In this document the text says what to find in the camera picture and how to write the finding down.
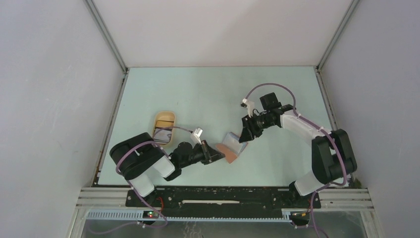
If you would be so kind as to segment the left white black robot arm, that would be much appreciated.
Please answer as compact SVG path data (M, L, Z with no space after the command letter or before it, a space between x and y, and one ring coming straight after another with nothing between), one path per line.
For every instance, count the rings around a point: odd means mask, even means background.
M195 145L181 142L168 154L147 132L114 145L109 155L116 164L116 172L138 193L138 201L147 207L157 199L155 185L146 174L149 169L171 181L180 176L185 167L196 163L208 165L225 158L205 140Z

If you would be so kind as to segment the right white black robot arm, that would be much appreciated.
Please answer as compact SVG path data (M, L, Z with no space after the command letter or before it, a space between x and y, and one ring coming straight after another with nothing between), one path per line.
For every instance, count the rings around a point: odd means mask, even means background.
M310 193L356 170L357 164L345 131L331 131L310 124L292 105L282 105L275 93L262 96L260 102L261 113L255 111L254 102L247 98L242 100L241 106L248 114L242 118L239 143L252 141L265 129L278 126L294 132L311 147L311 170L289 185L288 201L292 206L303 206Z

